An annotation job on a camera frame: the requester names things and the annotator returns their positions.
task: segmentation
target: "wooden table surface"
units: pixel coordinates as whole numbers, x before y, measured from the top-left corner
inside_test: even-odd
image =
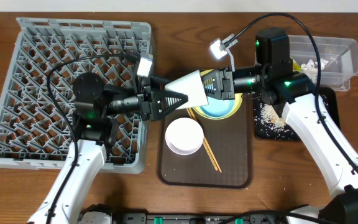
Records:
[[[1,13],[0,92],[14,43],[20,31],[16,17],[144,21],[151,24],[157,46],[156,75],[171,71],[215,68],[209,43],[241,30],[259,13]],[[294,14],[313,35],[346,37],[358,41],[358,14]],[[274,17],[249,29],[233,47],[237,66],[254,62],[254,38],[268,26],[286,28],[288,34],[304,35],[293,21]],[[351,90],[338,93],[344,135],[358,152],[358,77]],[[252,209],[286,209],[301,204],[325,205],[328,189],[317,165],[301,142],[254,139],[254,180],[248,189],[172,187],[156,175],[160,122],[149,128],[146,168],[138,175],[98,174],[84,207],[105,203],[117,211],[147,210],[150,213],[239,213]],[[0,169],[0,223],[25,223],[50,190],[58,170]]]

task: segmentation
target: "light blue plate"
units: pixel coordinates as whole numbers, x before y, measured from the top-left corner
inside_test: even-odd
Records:
[[[200,109],[209,117],[221,118],[230,113],[233,107],[234,100],[217,100],[208,97],[208,105],[200,106]]]

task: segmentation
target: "white bowl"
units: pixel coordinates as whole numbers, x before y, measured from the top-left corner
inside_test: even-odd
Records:
[[[179,118],[172,121],[165,131],[165,142],[172,152],[179,155],[195,153],[204,140],[203,128],[190,118]]]

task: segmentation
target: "yellow plate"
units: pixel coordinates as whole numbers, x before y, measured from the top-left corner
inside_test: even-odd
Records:
[[[206,75],[208,74],[210,71],[212,71],[212,69],[210,70],[205,70],[203,72],[201,72],[201,76],[203,75]],[[242,93],[236,93],[234,95],[234,106],[233,106],[233,109],[225,116],[223,117],[220,117],[220,118],[213,118],[213,117],[210,117],[208,115],[206,115],[199,106],[193,108],[196,113],[198,113],[199,115],[201,115],[202,117],[204,118],[208,118],[208,119],[224,119],[224,118],[228,118],[230,116],[232,116],[241,106],[241,103],[242,103]]]

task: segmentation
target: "chopsticks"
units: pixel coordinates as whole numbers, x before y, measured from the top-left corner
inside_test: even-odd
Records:
[[[189,114],[189,116],[190,116],[193,120],[197,121],[196,116],[195,116],[194,113],[193,113],[193,110],[192,110],[191,108],[187,108],[186,110],[187,110],[187,113]],[[213,153],[212,150],[211,150],[211,146],[209,146],[209,143],[208,143],[208,141],[206,140],[206,137],[205,137],[205,136],[204,136],[203,146],[204,146],[205,151],[206,151],[206,153],[208,154],[209,159],[211,160],[212,165],[214,166],[215,170],[219,170],[220,172],[222,172],[221,168],[219,167],[218,162],[216,161],[216,158],[215,158],[215,156],[214,156],[214,153]]]

